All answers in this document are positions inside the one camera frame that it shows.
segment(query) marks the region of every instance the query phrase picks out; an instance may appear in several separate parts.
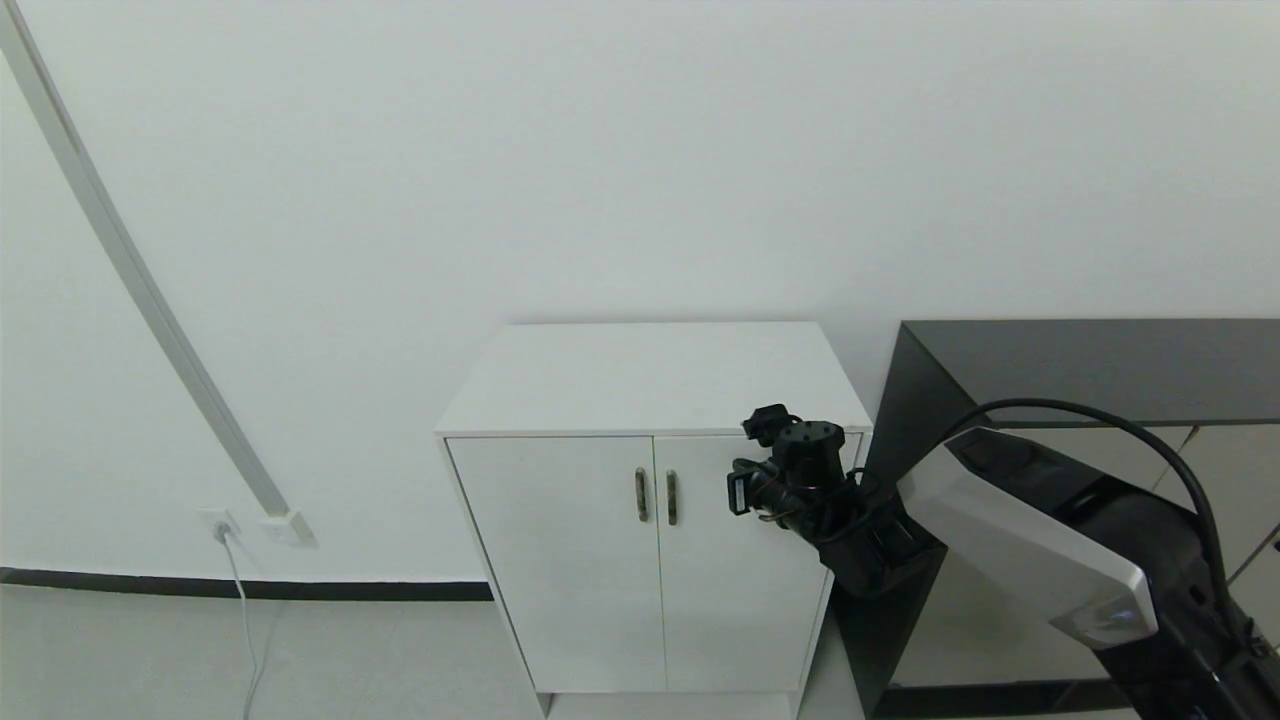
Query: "white power cord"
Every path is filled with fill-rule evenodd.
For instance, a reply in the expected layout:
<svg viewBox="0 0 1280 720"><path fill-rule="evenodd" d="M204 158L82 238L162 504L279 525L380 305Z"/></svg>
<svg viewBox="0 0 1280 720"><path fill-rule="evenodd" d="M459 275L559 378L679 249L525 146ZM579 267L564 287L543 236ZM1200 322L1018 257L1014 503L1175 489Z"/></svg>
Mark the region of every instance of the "white power cord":
<svg viewBox="0 0 1280 720"><path fill-rule="evenodd" d="M253 693L257 692L257 682L262 679L261 673L257 667L257 653L253 652L253 639L248 634L248 597L244 596L244 585L239 582L239 570L236 569L236 556L232 555L232 546L227 542L227 536L230 534L232 527L227 523L218 523L214 528L214 539L223 544L223 550L227 551L227 560L232 564L232 578L236 579L236 589L241 594L241 618L244 620L244 647L248 648L248 659L253 664L253 674L250 676L248 692L244 693L244 711L241 715L242 720L250 720L248 710L253 705Z"/></svg>

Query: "wall outlet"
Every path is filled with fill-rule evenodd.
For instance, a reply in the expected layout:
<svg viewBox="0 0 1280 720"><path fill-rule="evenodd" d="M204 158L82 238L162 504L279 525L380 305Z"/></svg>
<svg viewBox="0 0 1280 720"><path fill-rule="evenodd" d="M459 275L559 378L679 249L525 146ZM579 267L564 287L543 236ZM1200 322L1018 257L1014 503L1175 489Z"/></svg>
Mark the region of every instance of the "wall outlet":
<svg viewBox="0 0 1280 720"><path fill-rule="evenodd" d="M209 528L209 534L215 539L218 538L216 533L220 523L227 523L227 525L232 529L227 534L239 534L239 525L237 525L236 519L232 518L230 510L227 510L225 507L201 507L200 510L196 510L196 512L200 514L200 519L204 520L205 527Z"/></svg>
<svg viewBox="0 0 1280 720"><path fill-rule="evenodd" d="M307 521L302 518L302 514L297 510L289 510L288 515L276 515L271 518L262 518L259 520L259 525L262 527L262 532L274 543L288 544L293 547L308 547L315 546L315 536L311 534L311 528L307 527Z"/></svg>

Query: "white wall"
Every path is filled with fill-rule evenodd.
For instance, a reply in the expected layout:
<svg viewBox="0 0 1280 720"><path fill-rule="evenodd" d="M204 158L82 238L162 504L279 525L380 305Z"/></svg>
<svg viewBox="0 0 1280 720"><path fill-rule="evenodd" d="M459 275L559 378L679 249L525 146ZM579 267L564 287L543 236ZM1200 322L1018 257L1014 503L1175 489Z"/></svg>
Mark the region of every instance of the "white wall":
<svg viewBox="0 0 1280 720"><path fill-rule="evenodd" d="M481 577L429 437L507 322L815 318L874 407L902 318L1280 313L1275 5L23 8L316 530L264 577ZM192 509L259 512L5 82L4 562L225 575Z"/></svg>

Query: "floor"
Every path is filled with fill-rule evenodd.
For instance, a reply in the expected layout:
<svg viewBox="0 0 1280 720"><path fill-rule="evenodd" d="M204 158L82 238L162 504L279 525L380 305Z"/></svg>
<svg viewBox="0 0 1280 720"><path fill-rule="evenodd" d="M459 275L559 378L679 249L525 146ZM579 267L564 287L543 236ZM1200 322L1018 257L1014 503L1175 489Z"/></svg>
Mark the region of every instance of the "floor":
<svg viewBox="0 0 1280 720"><path fill-rule="evenodd" d="M492 603L251 601L250 621L266 661L255 719L534 720ZM238 601L3 587L0 716L238 717L243 642ZM861 719L831 624L800 716Z"/></svg>

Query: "cabinet handle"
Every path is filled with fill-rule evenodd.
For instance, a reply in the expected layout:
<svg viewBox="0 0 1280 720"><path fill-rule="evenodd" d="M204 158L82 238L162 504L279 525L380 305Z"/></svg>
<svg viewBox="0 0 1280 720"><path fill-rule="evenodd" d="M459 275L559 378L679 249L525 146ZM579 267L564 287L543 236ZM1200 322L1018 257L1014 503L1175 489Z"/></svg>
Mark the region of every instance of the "cabinet handle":
<svg viewBox="0 0 1280 720"><path fill-rule="evenodd" d="M636 515L640 516L641 523L649 521L649 501L645 500L644 486L645 486L644 468L636 468Z"/></svg>
<svg viewBox="0 0 1280 720"><path fill-rule="evenodd" d="M667 524L676 524L676 471L667 470Z"/></svg>

